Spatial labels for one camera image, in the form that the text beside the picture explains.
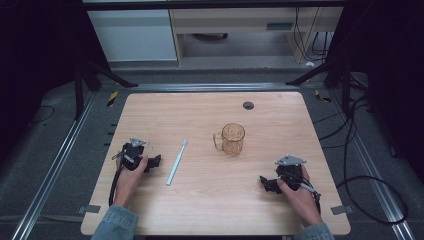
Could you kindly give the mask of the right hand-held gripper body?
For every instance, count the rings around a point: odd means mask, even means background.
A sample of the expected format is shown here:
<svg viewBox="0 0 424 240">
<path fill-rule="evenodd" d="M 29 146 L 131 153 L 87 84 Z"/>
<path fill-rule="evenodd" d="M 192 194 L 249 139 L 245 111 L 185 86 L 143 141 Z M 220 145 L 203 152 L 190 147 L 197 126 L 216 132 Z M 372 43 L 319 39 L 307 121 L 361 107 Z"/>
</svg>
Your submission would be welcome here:
<svg viewBox="0 0 424 240">
<path fill-rule="evenodd" d="M 297 191 L 303 183 L 302 165 L 306 160 L 286 155 L 277 160 L 277 175 L 293 190 Z"/>
</svg>

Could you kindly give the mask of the white cabinet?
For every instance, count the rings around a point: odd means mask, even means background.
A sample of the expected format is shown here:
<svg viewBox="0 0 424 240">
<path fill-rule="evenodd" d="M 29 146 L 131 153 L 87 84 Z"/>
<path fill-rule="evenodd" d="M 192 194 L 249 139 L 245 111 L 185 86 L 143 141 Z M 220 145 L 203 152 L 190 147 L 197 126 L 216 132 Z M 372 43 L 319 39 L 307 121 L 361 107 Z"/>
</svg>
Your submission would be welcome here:
<svg viewBox="0 0 424 240">
<path fill-rule="evenodd" d="M 89 11 L 108 62 L 175 61 L 167 10 Z"/>
</svg>

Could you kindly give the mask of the yellow black striped tape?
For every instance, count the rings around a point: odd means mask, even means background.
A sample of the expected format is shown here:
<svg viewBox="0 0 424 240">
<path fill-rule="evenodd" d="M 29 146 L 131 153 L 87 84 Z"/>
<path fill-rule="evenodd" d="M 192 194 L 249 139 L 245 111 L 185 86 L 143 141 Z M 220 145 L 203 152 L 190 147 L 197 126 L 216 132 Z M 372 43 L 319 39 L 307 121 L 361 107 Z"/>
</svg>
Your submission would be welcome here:
<svg viewBox="0 0 424 240">
<path fill-rule="evenodd" d="M 109 100 L 107 101 L 106 106 L 107 107 L 113 106 L 113 103 L 114 103 L 115 99 L 117 98 L 117 96 L 118 96 L 118 91 L 117 90 L 113 91 L 111 93 L 110 97 L 109 97 Z"/>
<path fill-rule="evenodd" d="M 319 91 L 318 89 L 315 89 L 315 90 L 314 90 L 314 95 L 315 95 L 315 97 L 316 97 L 317 99 L 319 99 L 320 101 L 323 101 L 323 102 L 326 102 L 326 103 L 330 103 L 330 102 L 332 102 L 331 98 L 329 98 L 329 97 L 323 97 L 323 96 L 320 94 L 320 91 Z"/>
</svg>

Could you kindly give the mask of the light blue toothbrush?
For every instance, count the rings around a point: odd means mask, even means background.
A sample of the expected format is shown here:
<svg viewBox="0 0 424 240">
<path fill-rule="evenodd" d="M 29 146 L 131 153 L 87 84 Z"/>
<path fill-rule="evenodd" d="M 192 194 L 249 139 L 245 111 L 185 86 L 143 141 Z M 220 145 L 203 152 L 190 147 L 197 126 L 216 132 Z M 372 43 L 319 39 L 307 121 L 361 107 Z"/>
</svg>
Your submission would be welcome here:
<svg viewBox="0 0 424 240">
<path fill-rule="evenodd" d="M 179 153 L 178 153 L 178 155 L 177 155 L 177 157 L 176 157 L 176 159 L 174 161 L 173 167 L 172 167 L 172 169 L 170 171 L 170 174 L 169 174 L 169 176 L 167 178 L 167 181 L 166 181 L 166 185 L 167 186 L 171 186 L 171 184 L 172 184 L 172 181 L 174 179 L 174 176 L 176 174 L 176 171 L 178 169 L 179 163 L 181 161 L 181 158 L 183 156 L 184 150 L 187 147 L 187 145 L 188 145 L 188 139 L 185 138 L 185 139 L 183 139 L 181 149 L 180 149 L 180 151 L 179 151 Z"/>
</svg>

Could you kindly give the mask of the clear glass mug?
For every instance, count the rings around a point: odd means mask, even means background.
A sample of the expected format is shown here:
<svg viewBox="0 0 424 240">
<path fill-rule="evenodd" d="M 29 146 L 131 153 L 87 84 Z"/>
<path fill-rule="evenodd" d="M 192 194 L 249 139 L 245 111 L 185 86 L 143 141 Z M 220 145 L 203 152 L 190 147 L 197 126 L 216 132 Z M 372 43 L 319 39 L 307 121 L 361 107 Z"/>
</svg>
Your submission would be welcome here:
<svg viewBox="0 0 424 240">
<path fill-rule="evenodd" d="M 213 134 L 214 146 L 228 156 L 237 156 L 243 149 L 246 131 L 237 123 L 226 124 L 222 130 Z"/>
</svg>

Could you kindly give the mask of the aluminium floor rail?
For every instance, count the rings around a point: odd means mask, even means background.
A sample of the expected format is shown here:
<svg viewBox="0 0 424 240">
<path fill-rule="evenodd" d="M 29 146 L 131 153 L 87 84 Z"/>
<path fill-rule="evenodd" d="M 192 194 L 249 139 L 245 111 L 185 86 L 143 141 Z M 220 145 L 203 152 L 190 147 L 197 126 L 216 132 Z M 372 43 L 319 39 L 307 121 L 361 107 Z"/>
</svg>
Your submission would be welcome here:
<svg viewBox="0 0 424 240">
<path fill-rule="evenodd" d="M 356 130 L 354 114 L 349 114 L 349 111 L 355 111 L 356 104 L 360 102 L 360 99 L 355 101 L 353 106 L 347 104 L 347 109 L 344 110 L 342 108 L 342 98 L 334 91 L 331 91 L 329 95 L 334 100 L 334 104 L 341 114 L 342 121 L 346 123 L 347 129 L 347 135 L 343 143 L 343 180 L 340 184 L 338 184 L 338 187 L 343 187 L 345 189 L 353 205 L 370 220 L 389 226 L 393 230 L 397 240 L 416 240 L 416 237 L 407 222 L 409 215 L 409 208 L 407 204 L 400 197 L 400 193 L 383 179 L 369 152 L 366 150 L 360 135 L 358 133 L 353 134 L 353 131 Z M 364 168 L 365 175 L 348 176 L 347 154 L 349 146 L 351 146 L 357 154 L 357 159 Z M 360 205 L 353 200 L 349 185 L 353 184 L 355 181 L 362 180 L 367 181 L 370 184 L 372 192 L 375 194 L 384 213 L 383 219 L 377 218 L 370 212 L 361 209 Z"/>
<path fill-rule="evenodd" d="M 87 99 L 83 103 L 81 115 L 71 125 L 36 195 L 17 224 L 11 240 L 27 240 L 29 237 L 86 121 L 96 95 L 96 92 L 88 93 Z"/>
<path fill-rule="evenodd" d="M 131 87 L 138 92 L 256 92 L 256 91 L 295 91 L 297 86 L 285 83 L 173 83 L 173 84 L 138 84 Z"/>
</svg>

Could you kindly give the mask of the grey metal table bracket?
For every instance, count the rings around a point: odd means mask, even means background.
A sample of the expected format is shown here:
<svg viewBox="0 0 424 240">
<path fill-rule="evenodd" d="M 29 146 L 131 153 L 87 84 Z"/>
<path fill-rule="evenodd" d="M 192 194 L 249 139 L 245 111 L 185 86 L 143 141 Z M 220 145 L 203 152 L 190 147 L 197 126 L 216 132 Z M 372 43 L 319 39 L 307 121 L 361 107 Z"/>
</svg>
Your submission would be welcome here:
<svg viewBox="0 0 424 240">
<path fill-rule="evenodd" d="M 334 215 L 339 215 L 339 214 L 350 214 L 354 212 L 354 209 L 352 206 L 345 206 L 345 205 L 339 205 L 339 206 L 334 206 L 331 208 L 331 211 Z"/>
<path fill-rule="evenodd" d="M 81 205 L 77 213 L 78 214 L 85 214 L 85 213 L 98 213 L 100 211 L 101 207 L 97 205 Z"/>
</svg>

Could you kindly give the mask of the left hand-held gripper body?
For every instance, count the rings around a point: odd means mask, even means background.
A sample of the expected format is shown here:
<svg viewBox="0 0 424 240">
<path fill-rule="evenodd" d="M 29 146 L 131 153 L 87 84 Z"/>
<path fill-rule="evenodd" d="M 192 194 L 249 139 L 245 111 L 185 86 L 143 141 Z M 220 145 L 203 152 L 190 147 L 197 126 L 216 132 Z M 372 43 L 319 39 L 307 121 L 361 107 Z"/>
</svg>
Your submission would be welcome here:
<svg viewBox="0 0 424 240">
<path fill-rule="evenodd" d="M 127 168 L 130 171 L 137 169 L 143 159 L 142 154 L 145 144 L 145 140 L 135 138 L 131 138 L 129 142 L 125 143 L 121 151 L 114 156 L 117 160 L 117 171 L 121 171 L 123 168 Z"/>
</svg>

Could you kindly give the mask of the person's left hand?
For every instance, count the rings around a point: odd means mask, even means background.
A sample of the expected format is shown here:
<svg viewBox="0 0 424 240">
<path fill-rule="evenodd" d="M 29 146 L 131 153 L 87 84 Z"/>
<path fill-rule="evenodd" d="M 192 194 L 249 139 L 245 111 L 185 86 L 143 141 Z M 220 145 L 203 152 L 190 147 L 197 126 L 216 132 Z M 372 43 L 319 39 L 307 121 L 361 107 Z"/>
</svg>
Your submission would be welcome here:
<svg viewBox="0 0 424 240">
<path fill-rule="evenodd" d="M 115 189 L 115 196 L 113 200 L 114 205 L 128 208 L 131 199 L 138 188 L 141 177 L 148 164 L 148 157 L 143 156 L 139 166 L 131 171 L 123 167 L 118 177 Z"/>
</svg>

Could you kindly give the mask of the person's right hand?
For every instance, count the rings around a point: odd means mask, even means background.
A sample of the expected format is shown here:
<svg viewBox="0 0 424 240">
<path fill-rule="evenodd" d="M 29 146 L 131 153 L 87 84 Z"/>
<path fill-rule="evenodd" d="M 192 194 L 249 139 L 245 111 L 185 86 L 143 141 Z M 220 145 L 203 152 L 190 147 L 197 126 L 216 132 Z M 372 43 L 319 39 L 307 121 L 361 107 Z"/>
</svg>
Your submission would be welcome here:
<svg viewBox="0 0 424 240">
<path fill-rule="evenodd" d="M 323 222 L 311 192 L 304 188 L 294 191 L 281 179 L 277 184 L 305 228 Z"/>
</svg>

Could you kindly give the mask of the black metal stand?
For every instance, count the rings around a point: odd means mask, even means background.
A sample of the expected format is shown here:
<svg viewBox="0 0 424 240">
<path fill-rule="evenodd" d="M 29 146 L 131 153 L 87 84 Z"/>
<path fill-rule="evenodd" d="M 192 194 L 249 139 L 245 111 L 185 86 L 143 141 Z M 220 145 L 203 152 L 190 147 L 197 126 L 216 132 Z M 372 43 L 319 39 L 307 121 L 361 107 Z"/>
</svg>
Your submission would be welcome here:
<svg viewBox="0 0 424 240">
<path fill-rule="evenodd" d="M 350 105 L 352 71 L 351 64 L 347 58 L 332 57 L 329 60 L 326 60 L 320 66 L 302 75 L 301 77 L 293 81 L 287 82 L 287 85 L 301 85 L 312 77 L 323 72 L 327 73 L 327 76 L 324 81 L 324 86 L 326 88 L 334 88 L 338 83 L 342 84 L 342 110 L 348 117 L 352 117 L 354 112 L 354 106 Z"/>
<path fill-rule="evenodd" d="M 76 120 L 82 117 L 84 111 L 83 84 L 86 84 L 90 91 L 98 91 L 101 87 L 100 80 L 97 78 L 98 74 L 111 79 L 125 88 L 137 87 L 137 84 L 124 80 L 106 67 L 91 61 L 83 54 L 79 54 L 77 64 L 74 68 Z"/>
</svg>

